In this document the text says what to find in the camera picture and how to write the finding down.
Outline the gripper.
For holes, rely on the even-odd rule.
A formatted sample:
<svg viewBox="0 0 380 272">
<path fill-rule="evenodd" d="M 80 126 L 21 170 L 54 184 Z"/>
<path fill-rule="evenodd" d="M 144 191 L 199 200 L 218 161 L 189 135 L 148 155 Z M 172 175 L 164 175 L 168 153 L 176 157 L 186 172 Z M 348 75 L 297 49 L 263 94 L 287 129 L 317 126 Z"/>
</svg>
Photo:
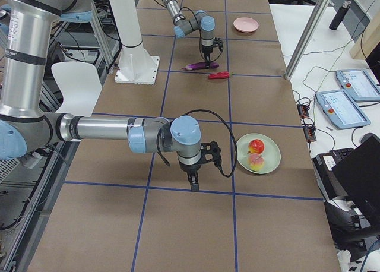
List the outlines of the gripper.
<svg viewBox="0 0 380 272">
<path fill-rule="evenodd" d="M 214 46 L 201 45 L 201 53 L 204 58 L 204 68 L 209 69 L 211 66 L 211 54 L 213 53 Z"/>
<path fill-rule="evenodd" d="M 192 165 L 187 165 L 180 162 L 179 165 L 180 165 L 180 168 L 188 176 L 191 192 L 199 192 L 200 186 L 199 186 L 199 180 L 198 180 L 198 171 L 201 168 L 201 164 L 195 163 Z"/>
</svg>

